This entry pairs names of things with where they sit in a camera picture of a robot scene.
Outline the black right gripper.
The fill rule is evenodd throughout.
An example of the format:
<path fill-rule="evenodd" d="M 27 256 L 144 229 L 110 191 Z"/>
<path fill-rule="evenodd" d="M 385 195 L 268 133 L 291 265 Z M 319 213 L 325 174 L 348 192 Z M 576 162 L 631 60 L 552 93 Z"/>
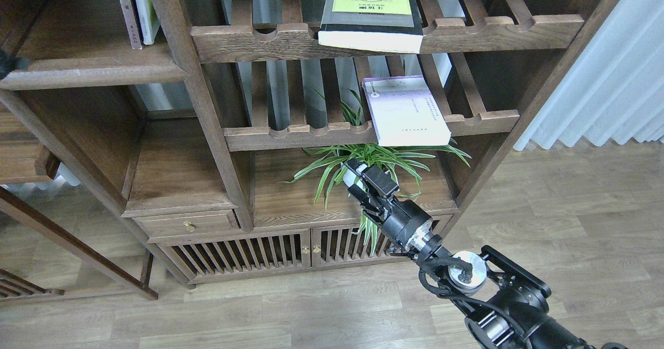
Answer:
<path fill-rule="evenodd" d="M 356 158 L 345 162 L 349 172 L 362 186 L 350 186 L 349 193 L 358 200 L 363 214 L 379 226 L 382 233 L 401 250 L 433 250 L 433 219 L 412 200 L 399 201 L 399 189 L 377 165 Z"/>

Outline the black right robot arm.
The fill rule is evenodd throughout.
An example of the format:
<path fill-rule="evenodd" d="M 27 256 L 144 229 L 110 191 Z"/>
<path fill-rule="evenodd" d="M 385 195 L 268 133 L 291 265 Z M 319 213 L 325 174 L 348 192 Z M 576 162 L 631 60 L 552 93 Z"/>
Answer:
<path fill-rule="evenodd" d="M 411 200 L 395 197 L 399 189 L 377 165 L 355 158 L 346 162 L 354 179 L 345 179 L 370 221 L 419 266 L 423 287 L 448 299 L 465 315 L 465 324 L 483 348 L 588 348 L 583 339 L 548 316 L 551 289 L 527 270 L 484 246 L 479 254 L 451 254 L 434 220 Z"/>

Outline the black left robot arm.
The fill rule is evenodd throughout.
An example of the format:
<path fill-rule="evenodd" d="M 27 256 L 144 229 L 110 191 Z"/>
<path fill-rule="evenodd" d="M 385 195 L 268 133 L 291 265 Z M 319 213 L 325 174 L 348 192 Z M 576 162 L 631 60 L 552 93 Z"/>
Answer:
<path fill-rule="evenodd" d="M 30 63 L 27 58 L 17 58 L 11 54 L 6 53 L 1 49 L 1 75 L 0 80 L 5 79 L 9 73 L 17 69 L 26 69 Z"/>

